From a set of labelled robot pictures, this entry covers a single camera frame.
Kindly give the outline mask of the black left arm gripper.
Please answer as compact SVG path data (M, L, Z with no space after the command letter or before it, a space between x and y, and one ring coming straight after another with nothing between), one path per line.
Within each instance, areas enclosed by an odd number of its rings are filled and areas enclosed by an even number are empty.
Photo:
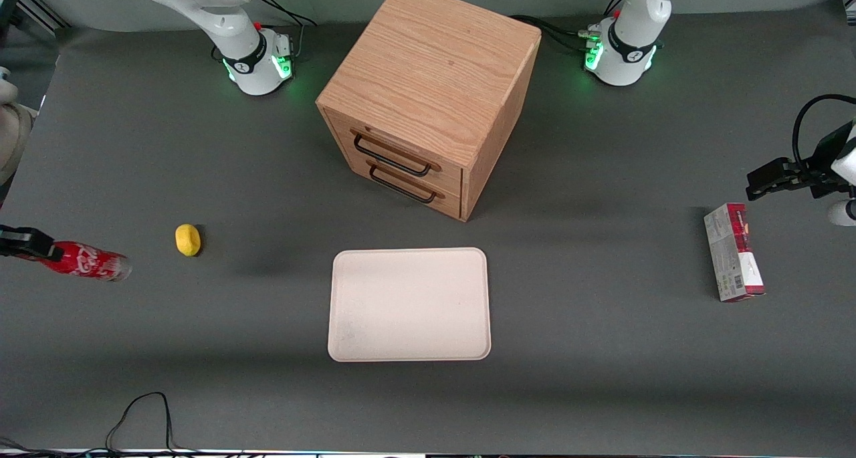
M746 175L746 198L756 201L776 192L789 191L794 177L811 188L813 198L820 199L831 193L848 193L854 196L854 125L838 127L817 141L813 153L804 158L800 154L800 129L792 132L794 160L779 157L768 163L768 169L755 169Z

